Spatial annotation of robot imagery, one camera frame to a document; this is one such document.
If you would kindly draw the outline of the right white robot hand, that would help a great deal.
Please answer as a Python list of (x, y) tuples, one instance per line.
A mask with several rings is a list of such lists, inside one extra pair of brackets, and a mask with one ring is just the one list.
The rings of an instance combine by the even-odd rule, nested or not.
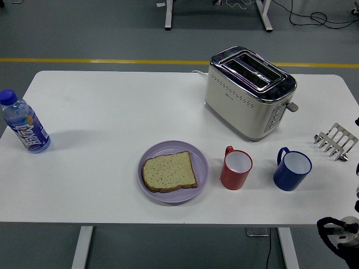
[[(357, 118), (355, 120), (355, 124), (357, 126), (359, 126), (359, 118)], [(359, 177), (359, 163), (357, 164), (357, 168), (356, 168), (356, 175)], [(356, 196), (357, 196), (357, 201), (355, 204), (355, 210), (359, 213), (359, 184), (357, 185), (357, 189), (356, 189)]]

